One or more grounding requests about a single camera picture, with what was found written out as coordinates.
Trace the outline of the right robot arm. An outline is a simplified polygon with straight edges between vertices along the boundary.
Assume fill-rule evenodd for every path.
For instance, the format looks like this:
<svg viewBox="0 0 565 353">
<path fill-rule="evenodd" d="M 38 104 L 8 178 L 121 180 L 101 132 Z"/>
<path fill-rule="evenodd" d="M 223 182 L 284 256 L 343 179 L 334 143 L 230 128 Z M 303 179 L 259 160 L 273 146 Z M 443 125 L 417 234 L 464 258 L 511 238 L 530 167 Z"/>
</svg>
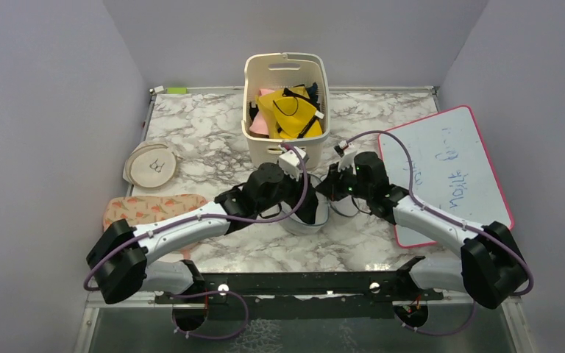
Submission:
<svg viewBox="0 0 565 353">
<path fill-rule="evenodd" d="M 531 272 L 507 226 L 458 220 L 431 208 L 391 183 L 374 152 L 360 153 L 346 167 L 333 163 L 316 191 L 332 202 L 362 199 L 372 215 L 421 233 L 455 255 L 451 260 L 422 258 L 409 265 L 395 279 L 396 292 L 404 299 L 423 290 L 450 290 L 495 309 L 509 296 L 521 296 L 531 288 Z"/>
</svg>

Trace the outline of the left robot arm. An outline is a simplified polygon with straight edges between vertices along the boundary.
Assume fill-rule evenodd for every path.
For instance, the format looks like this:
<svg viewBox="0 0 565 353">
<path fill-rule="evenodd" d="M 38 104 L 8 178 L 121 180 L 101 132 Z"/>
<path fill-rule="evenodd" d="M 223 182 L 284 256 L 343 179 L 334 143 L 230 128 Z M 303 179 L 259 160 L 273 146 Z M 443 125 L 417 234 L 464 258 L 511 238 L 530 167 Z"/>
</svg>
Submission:
<svg viewBox="0 0 565 353">
<path fill-rule="evenodd" d="M 265 163 L 246 182 L 193 211 L 150 224 L 112 222 L 86 257 L 90 271 L 83 287 L 100 292 L 108 304 L 122 302 L 154 281 L 153 263 L 172 251 L 293 215 L 312 224 L 318 206 L 310 175 L 300 171 L 294 178 Z"/>
</svg>

